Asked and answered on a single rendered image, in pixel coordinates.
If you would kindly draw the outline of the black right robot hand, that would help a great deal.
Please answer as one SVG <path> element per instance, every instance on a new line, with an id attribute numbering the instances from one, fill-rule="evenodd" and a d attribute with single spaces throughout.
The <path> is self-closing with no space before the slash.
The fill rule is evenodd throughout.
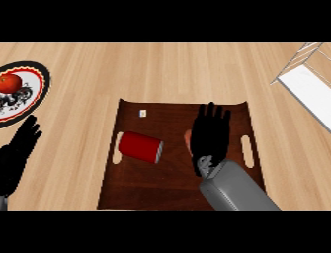
<path id="1" fill-rule="evenodd" d="M 194 173 L 201 176 L 198 161 L 201 157 L 211 157 L 211 167 L 226 158 L 229 147 L 231 111 L 223 110 L 213 102 L 198 107 L 189 138 L 191 162 Z"/>

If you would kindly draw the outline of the red can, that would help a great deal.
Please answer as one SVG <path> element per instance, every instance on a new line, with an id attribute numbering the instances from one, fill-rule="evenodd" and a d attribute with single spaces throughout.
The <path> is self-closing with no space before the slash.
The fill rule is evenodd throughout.
<path id="1" fill-rule="evenodd" d="M 163 154 L 164 142 L 136 132 L 126 131 L 120 138 L 118 151 L 123 155 L 157 164 Z"/>

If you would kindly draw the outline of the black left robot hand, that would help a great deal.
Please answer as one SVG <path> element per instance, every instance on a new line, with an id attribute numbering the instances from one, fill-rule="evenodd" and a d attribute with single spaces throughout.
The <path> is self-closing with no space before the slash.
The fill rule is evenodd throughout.
<path id="1" fill-rule="evenodd" d="M 28 116 L 10 142 L 0 148 L 0 196 L 9 197 L 18 188 L 27 160 L 41 134 L 37 117 Z"/>

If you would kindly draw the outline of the dark brown wooden tray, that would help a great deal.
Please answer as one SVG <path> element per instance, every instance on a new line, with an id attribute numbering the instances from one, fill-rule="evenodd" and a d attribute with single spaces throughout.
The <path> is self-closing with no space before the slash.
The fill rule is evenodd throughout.
<path id="1" fill-rule="evenodd" d="M 160 162 L 124 156 L 105 166 L 98 207 L 104 210 L 209 210 L 194 174 L 183 134 L 195 104 L 118 102 L 114 133 L 132 131 L 164 142 Z"/>

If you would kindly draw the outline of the decorated oval plate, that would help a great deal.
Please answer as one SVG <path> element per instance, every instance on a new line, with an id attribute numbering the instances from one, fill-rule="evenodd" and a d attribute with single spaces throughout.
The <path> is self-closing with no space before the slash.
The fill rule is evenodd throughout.
<path id="1" fill-rule="evenodd" d="M 12 94 L 0 93 L 0 128 L 22 120 L 41 104 L 50 90 L 50 72 L 34 61 L 16 61 L 0 66 L 0 76 L 15 74 L 22 88 Z"/>

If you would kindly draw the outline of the orange sweet potato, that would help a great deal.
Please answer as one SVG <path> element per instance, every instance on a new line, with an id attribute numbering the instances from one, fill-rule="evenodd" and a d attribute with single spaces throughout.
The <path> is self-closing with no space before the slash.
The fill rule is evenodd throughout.
<path id="1" fill-rule="evenodd" d="M 185 142 L 185 147 L 186 147 L 189 156 L 192 157 L 191 148 L 189 148 L 189 142 L 191 142 L 191 129 L 188 129 L 188 130 L 185 131 L 185 134 L 183 134 L 183 142 Z"/>

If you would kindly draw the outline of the red tomato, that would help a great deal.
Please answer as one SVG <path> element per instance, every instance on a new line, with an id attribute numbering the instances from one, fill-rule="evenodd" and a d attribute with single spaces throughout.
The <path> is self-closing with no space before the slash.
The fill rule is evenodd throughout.
<path id="1" fill-rule="evenodd" d="M 0 93 L 12 94 L 22 88 L 22 79 L 15 74 L 0 76 Z"/>

